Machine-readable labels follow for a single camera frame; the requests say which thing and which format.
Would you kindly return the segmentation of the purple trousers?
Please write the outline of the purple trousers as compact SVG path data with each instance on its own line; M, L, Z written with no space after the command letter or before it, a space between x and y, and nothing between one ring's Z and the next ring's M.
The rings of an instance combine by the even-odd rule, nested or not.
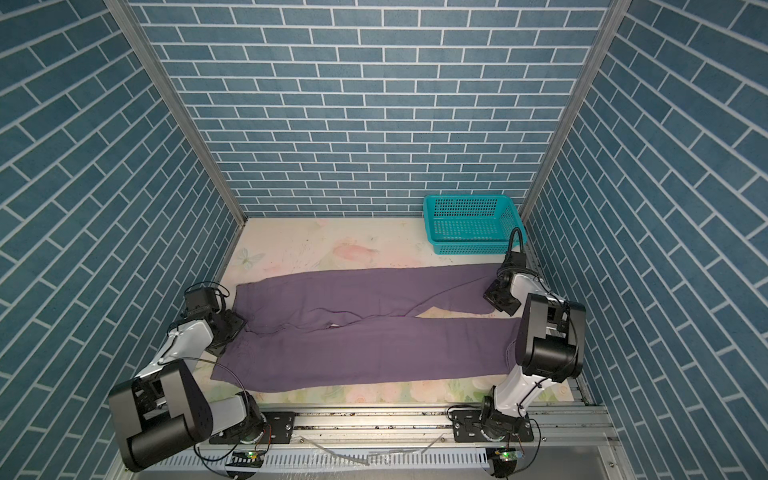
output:
M505 375L521 320L494 316L492 264L304 272L241 284L246 321L212 379L262 393Z

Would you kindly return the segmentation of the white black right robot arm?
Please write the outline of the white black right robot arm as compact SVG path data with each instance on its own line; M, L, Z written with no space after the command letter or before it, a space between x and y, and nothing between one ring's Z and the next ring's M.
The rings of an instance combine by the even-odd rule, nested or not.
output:
M484 298L520 323L510 346L510 373L484 398L479 428L490 441L529 441L533 401L581 374L587 309L554 293L533 271L517 267L501 269Z

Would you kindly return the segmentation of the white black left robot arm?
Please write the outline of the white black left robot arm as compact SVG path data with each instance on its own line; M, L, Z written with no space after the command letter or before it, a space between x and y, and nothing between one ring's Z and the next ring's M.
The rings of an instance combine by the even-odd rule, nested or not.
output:
M108 405L125 467L140 472L211 438L233 446L264 438L266 417L244 387L210 402L193 375L205 352L220 356L243 326L229 310L177 322L151 362L112 388Z

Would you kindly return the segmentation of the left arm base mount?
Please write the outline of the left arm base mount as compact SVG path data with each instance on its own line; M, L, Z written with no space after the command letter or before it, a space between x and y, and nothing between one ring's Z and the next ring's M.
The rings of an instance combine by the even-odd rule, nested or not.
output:
M233 427L215 433L209 439L213 445L234 444L289 444L293 434L296 413L267 411L258 417L243 420Z

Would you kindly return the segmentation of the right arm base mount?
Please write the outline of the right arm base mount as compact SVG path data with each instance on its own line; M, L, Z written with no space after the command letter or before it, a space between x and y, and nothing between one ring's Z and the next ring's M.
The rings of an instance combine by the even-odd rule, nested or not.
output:
M534 432L527 418L502 415L492 411L485 415L480 409L452 406L446 409L456 443L516 443L532 442Z

